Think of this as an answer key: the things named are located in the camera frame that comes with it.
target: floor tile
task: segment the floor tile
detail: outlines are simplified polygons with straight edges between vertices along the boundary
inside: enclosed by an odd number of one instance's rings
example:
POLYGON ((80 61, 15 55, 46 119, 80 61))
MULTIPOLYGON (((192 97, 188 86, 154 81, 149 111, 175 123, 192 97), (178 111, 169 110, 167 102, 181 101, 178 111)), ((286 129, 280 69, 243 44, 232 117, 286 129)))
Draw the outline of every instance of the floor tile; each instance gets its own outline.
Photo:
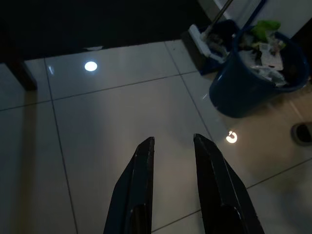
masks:
POLYGON ((75 233, 52 104, 0 112, 0 233, 75 233))
POLYGON ((205 234, 201 212, 187 216, 153 232, 153 234, 205 234))
POLYGON ((0 64, 0 110, 50 100, 44 60, 30 60, 26 65, 37 81, 37 91, 26 92, 7 66, 0 64))
POLYGON ((312 157, 312 147, 297 146, 290 136, 292 125, 312 120, 298 114, 295 104, 278 99, 248 117, 229 118, 210 101, 209 87, 214 77, 183 75, 212 139, 247 187, 312 157), (226 141, 229 131, 237 134, 235 144, 226 141))
POLYGON ((193 134, 207 136, 180 76, 55 101, 80 234, 101 233, 114 185, 155 137, 155 230, 200 208, 193 134))
POLYGON ((177 68, 179 69, 180 74, 194 72, 197 70, 182 40, 171 40, 166 41, 165 43, 175 61, 177 68))
POLYGON ((307 234, 312 230, 312 161, 248 190, 266 234, 307 234))
POLYGON ((53 98, 107 89, 178 72, 163 42, 47 58, 53 98), (97 64, 86 71, 86 62, 97 64))

